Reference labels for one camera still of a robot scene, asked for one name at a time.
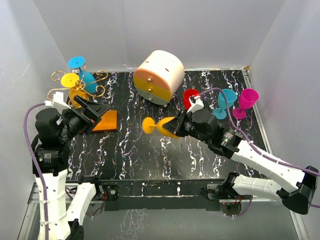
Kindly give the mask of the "red wine glass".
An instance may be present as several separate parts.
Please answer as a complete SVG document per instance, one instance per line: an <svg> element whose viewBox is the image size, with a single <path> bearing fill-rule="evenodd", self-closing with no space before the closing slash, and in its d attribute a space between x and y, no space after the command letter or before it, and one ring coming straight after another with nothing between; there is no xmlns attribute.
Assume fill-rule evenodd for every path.
<svg viewBox="0 0 320 240"><path fill-rule="evenodd" d="M190 97L197 96L199 93L200 92L198 90L193 89L193 88L187 89L183 93L183 104L184 104L184 108L186 110L188 110L191 107Z"/></svg>

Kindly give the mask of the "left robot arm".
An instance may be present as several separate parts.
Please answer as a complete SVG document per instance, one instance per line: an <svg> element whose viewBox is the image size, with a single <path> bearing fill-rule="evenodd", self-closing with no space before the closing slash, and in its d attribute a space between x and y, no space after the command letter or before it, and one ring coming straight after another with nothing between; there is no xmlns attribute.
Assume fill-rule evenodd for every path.
<svg viewBox="0 0 320 240"><path fill-rule="evenodd" d="M111 108L80 96L74 99L79 108L65 103L64 94L57 91L35 116L38 134L34 140L24 132L39 192L39 240L84 239L83 221L89 205L103 195L98 176L82 176L70 205L66 205L71 140L79 133L90 133Z"/></svg>

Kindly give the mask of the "yellow wine glass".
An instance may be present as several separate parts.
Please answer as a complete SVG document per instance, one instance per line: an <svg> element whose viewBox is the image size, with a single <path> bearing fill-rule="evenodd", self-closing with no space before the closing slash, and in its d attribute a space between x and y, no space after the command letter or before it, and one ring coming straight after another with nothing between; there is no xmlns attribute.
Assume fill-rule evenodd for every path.
<svg viewBox="0 0 320 240"><path fill-rule="evenodd" d="M60 83L63 87L69 89L69 105L80 108L81 105L75 101L75 97L79 96L85 100L89 100L89 95L84 91L79 76L76 73L66 73L62 76Z"/></svg>
<svg viewBox="0 0 320 240"><path fill-rule="evenodd" d="M166 130L163 126L164 124L170 122L173 120L174 117L164 117L161 119L158 123L155 122L155 120L151 117L146 117L142 121L142 130L146 134L151 134L155 129L157 129L162 135L170 138L177 139L178 137L172 133L170 133L168 130Z"/></svg>

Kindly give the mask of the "pink wine glass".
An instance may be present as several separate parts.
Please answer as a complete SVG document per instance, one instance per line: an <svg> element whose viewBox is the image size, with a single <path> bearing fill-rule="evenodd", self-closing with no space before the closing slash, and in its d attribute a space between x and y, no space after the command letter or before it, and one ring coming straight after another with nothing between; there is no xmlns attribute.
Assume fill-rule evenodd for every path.
<svg viewBox="0 0 320 240"><path fill-rule="evenodd" d="M244 89L239 97L239 107L232 111L233 116L239 120L244 119L247 116L246 110L253 107L253 105L259 100L259 97L260 95L256 90L252 88Z"/></svg>

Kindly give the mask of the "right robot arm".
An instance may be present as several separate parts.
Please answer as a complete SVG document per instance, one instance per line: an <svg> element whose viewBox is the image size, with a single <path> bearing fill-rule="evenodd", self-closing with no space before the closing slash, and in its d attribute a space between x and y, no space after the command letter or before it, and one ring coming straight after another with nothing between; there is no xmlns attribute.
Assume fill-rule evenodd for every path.
<svg viewBox="0 0 320 240"><path fill-rule="evenodd" d="M191 136L216 155L257 170L265 178L247 177L231 172L221 185L206 187L209 197L236 198L250 195L280 201L289 210L306 215L318 185L318 170L312 166L296 169L256 147L252 141L230 128L221 128L207 109L193 113L182 110L177 116L163 119L162 127L174 137Z"/></svg>

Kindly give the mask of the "blue wine glass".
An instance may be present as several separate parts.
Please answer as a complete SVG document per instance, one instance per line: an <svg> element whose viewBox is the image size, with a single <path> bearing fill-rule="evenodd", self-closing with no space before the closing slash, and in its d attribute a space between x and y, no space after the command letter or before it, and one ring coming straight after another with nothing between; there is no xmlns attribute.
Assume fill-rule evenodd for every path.
<svg viewBox="0 0 320 240"><path fill-rule="evenodd" d="M213 111L213 115L218 120L223 120L227 117L227 108L233 106L238 96L235 91L231 89L223 89L223 94L220 92L217 99L218 108Z"/></svg>
<svg viewBox="0 0 320 240"><path fill-rule="evenodd" d="M85 84L84 90L89 94L93 94L96 92L98 84L93 75L85 70L85 63L86 60L83 56L75 56L68 61L68 66L71 69L78 69L78 76Z"/></svg>

